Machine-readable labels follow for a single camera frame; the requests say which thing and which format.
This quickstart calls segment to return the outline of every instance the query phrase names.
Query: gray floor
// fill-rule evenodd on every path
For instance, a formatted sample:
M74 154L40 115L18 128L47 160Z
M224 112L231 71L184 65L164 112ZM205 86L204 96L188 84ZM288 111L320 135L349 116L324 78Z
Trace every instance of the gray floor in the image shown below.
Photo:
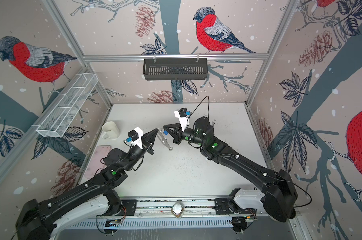
M244 234L231 228L162 228L149 230L119 230L113 236L95 230L64 230L56 240L245 240L284 239L295 240L288 222L274 222L269 217L258 217Z

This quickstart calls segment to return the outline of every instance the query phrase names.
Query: black hanging shelf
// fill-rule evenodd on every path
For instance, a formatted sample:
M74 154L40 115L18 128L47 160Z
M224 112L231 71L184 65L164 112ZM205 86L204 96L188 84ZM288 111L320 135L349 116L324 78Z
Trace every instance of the black hanging shelf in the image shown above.
M144 59L143 74L152 80L205 80L206 58Z

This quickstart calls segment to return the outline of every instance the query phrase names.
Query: robotic arm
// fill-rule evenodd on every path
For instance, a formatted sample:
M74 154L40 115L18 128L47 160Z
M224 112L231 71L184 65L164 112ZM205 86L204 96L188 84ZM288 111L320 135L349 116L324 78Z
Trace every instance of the robotic arm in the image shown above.
M104 158L107 167L92 179L57 197L25 203L15 224L18 239L49 240L82 219L118 214L122 202L113 189L128 177L125 171L130 171L145 152L153 155L157 132L157 128L145 134L129 132L133 147L128 153L112 149Z
M260 198L260 203L271 217L280 222L286 222L287 218L295 217L293 205L298 195L286 171L275 172L236 152L227 143L214 136L213 126L207 117L197 119L193 129L188 128L190 114L186 108L182 108L175 113L180 123L164 125L164 130L173 137L175 144L180 144L183 140L188 141L189 144L198 144L199 147L196 148L199 148L208 160L226 166L248 179L265 194ZM235 202L239 194L241 192L238 192L238 189L237 192L231 194ZM240 207L243 205L239 201L236 203Z

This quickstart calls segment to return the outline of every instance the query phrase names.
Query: table surface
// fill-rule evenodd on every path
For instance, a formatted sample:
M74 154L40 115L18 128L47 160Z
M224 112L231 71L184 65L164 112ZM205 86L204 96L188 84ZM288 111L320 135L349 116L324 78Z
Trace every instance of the table surface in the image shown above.
M129 131L140 127L146 133L156 127L162 128L165 124L177 123L174 111L180 108L193 111L197 105L115 104L107 121L114 121L121 135L116 140L100 138L97 146L110 145L111 149L120 148L127 152L129 147L123 140L128 137ZM192 115L190 126L206 114L207 104L202 103ZM266 167L243 103L211 103L209 120L216 137L243 156ZM169 151L156 137L154 155L145 154L139 170L127 172L128 178L116 187L119 196L220 196L230 194L236 187L253 189L254 185L250 181L225 166L206 160L199 149L192 148L186 141L177 145L169 134L166 138L173 150ZM81 183L87 180L82 177Z

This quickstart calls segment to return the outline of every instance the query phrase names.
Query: bird head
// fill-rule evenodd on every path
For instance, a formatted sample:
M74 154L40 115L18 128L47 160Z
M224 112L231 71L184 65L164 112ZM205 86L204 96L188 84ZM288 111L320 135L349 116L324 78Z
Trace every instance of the bird head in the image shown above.
M0 58L2 61L8 59L14 61L13 47L21 42L18 38L13 36L6 36L0 39Z
M213 8L211 8L211 7L202 7L202 8L197 10L196 14L193 17L193 20L197 20L198 23L201 23L203 21L203 19L207 15L210 15L210 14L213 14L213 15L216 14L214 12Z

